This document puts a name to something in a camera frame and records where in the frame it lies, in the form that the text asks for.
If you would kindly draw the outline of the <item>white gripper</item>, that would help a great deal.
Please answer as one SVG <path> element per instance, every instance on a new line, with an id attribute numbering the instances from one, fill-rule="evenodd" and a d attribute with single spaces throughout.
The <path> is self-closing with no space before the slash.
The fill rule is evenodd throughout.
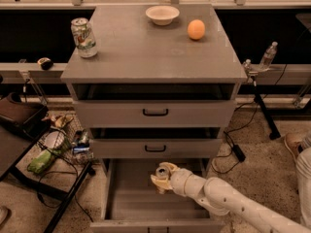
<path id="1" fill-rule="evenodd" d="M 159 166 L 167 166 L 171 177 L 151 175 L 151 180 L 158 192 L 164 194 L 173 190 L 177 195 L 185 196 L 185 185 L 187 179 L 192 175 L 192 171 L 185 168 L 179 169 L 177 165 L 170 162 L 161 162 Z"/>

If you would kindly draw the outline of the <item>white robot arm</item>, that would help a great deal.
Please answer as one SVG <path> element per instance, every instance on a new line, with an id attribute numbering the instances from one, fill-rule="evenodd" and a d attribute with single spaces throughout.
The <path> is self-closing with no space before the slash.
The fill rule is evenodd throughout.
<path id="1" fill-rule="evenodd" d="M 161 162 L 151 180 L 161 194 L 172 190 L 217 216 L 233 212 L 261 233 L 311 233 L 309 228 L 244 196 L 217 177 L 205 179 L 173 163 Z"/>

